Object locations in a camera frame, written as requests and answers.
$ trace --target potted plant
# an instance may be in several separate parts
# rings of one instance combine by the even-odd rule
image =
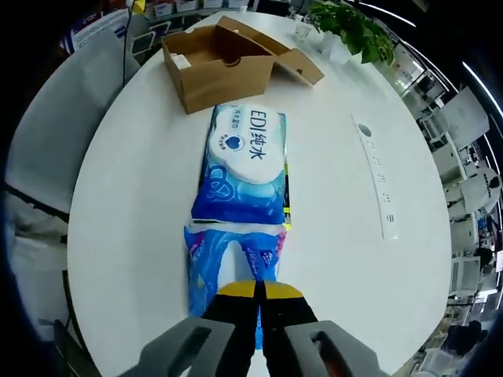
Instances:
[[[362,63],[393,62],[393,45],[386,31],[356,8],[318,2],[310,7],[310,19],[325,33],[322,52],[331,60],[344,63],[362,53]]]

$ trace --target open cardboard box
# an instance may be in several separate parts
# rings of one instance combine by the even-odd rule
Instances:
[[[190,67],[179,69],[171,53],[184,55]],[[323,78],[298,49],[227,16],[216,25],[167,35],[163,54],[187,114],[263,94],[275,62],[312,85]]]

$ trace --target power strip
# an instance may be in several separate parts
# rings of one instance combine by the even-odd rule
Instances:
[[[376,190],[377,202],[379,204],[380,223],[385,240],[398,239],[397,215],[395,210],[395,200],[391,193],[391,185],[387,179],[383,161],[379,157],[379,149],[373,138],[373,133],[368,126],[363,123],[354,122],[360,141],[362,142],[374,189]]]

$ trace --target plastic packaging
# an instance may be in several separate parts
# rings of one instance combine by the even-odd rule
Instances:
[[[285,237],[282,225],[191,224],[185,227],[189,250],[189,313],[203,315],[217,290],[230,282],[276,281]],[[262,348],[262,340],[258,322],[255,348]]]
[[[193,219],[282,224],[286,116],[261,106],[215,106]]]

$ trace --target office desk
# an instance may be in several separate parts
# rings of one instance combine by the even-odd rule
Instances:
[[[293,21],[228,14],[287,46],[325,73],[313,88],[275,70],[262,104],[287,115],[292,230],[279,279],[399,369],[446,307],[449,218],[433,158],[413,117],[371,65],[329,64],[296,42]],[[86,345],[103,376],[138,362],[142,347],[187,314],[183,226],[196,196],[211,109],[186,115],[155,55],[131,79],[99,126],[73,196],[68,269]],[[379,207],[352,116],[381,145],[398,216],[383,240]],[[265,375],[256,352],[249,375]]]

